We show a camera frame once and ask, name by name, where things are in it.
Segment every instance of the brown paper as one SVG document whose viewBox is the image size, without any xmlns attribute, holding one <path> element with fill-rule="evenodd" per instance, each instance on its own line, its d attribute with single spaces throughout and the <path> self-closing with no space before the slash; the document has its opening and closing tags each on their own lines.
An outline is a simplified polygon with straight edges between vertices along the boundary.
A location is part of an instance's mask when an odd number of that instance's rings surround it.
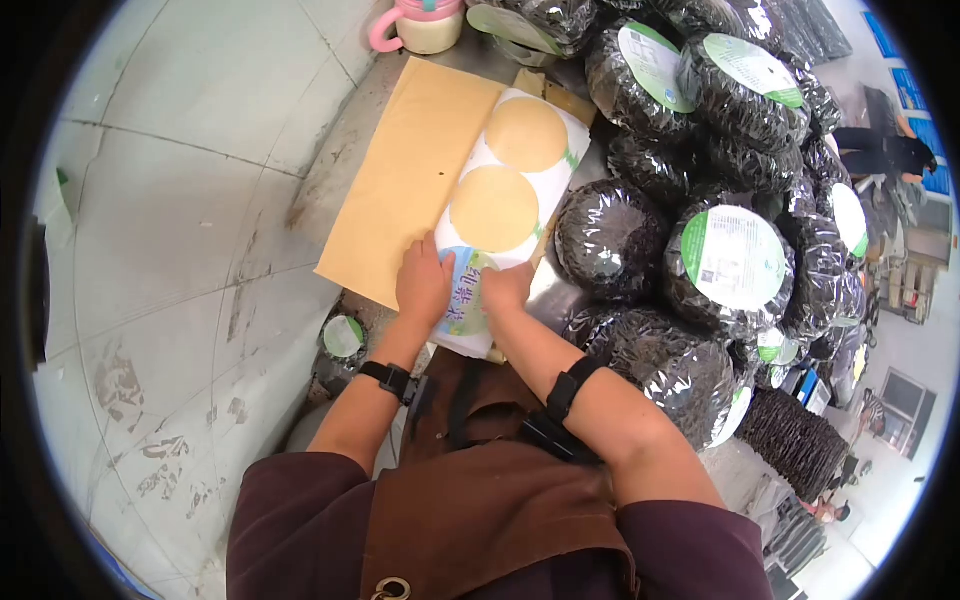
<svg viewBox="0 0 960 600">
<path fill-rule="evenodd" d="M 397 310 L 403 253 L 437 225 L 506 87 L 411 57 L 315 273 Z"/>
</svg>

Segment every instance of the shirt sleeve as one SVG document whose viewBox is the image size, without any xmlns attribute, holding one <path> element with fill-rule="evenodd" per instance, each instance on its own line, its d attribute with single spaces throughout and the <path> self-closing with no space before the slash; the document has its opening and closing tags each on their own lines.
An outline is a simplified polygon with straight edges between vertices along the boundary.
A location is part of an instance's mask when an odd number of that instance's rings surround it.
<svg viewBox="0 0 960 600">
<path fill-rule="evenodd" d="M 760 528 L 698 502 L 651 500 L 617 513 L 640 578 L 640 597 L 773 600 Z"/>
<path fill-rule="evenodd" d="M 316 598 L 321 588 L 327 597 L 353 597 L 374 485 L 339 454 L 279 454 L 251 465 L 230 525 L 230 600 Z M 318 564 L 341 583 L 316 581 Z M 347 588 L 329 588 L 341 584 Z"/>
</svg>

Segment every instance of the black pants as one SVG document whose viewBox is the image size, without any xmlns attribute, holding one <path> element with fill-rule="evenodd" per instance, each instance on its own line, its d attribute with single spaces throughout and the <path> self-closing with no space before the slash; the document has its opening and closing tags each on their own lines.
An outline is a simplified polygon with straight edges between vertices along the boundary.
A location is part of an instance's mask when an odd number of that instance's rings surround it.
<svg viewBox="0 0 960 600">
<path fill-rule="evenodd" d="M 883 152 L 883 136 L 863 127 L 842 127 L 833 132 L 840 150 L 853 150 L 840 156 L 847 170 L 856 175 L 882 175 L 890 171 Z"/>
</svg>

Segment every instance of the pink handle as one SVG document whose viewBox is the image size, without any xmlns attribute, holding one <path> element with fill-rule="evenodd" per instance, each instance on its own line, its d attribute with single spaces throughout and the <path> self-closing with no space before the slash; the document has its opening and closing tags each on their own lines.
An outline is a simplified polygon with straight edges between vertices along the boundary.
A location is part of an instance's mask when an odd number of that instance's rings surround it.
<svg viewBox="0 0 960 600">
<path fill-rule="evenodd" d="M 387 29 L 402 16 L 403 9 L 393 7 L 377 19 L 376 23 L 373 24 L 373 29 L 370 30 L 370 46 L 373 50 L 377 52 L 394 52 L 394 50 L 399 50 L 403 47 L 403 40 L 399 37 L 391 37 L 390 39 L 383 38 L 383 35 L 387 33 Z"/>
</svg>

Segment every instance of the hand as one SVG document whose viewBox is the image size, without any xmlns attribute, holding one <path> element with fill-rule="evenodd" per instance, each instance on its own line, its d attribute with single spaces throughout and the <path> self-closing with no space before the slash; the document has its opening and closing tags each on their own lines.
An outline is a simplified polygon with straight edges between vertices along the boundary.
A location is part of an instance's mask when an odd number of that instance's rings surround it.
<svg viewBox="0 0 960 600">
<path fill-rule="evenodd" d="M 529 262 L 503 271 L 486 268 L 480 272 L 480 297 L 487 314 L 499 316 L 523 310 L 530 298 L 534 267 Z"/>
<path fill-rule="evenodd" d="M 396 275 L 396 303 L 400 318 L 429 336 L 450 303 L 450 287 L 456 256 L 451 252 L 441 263 L 433 231 L 410 245 Z"/>
</svg>

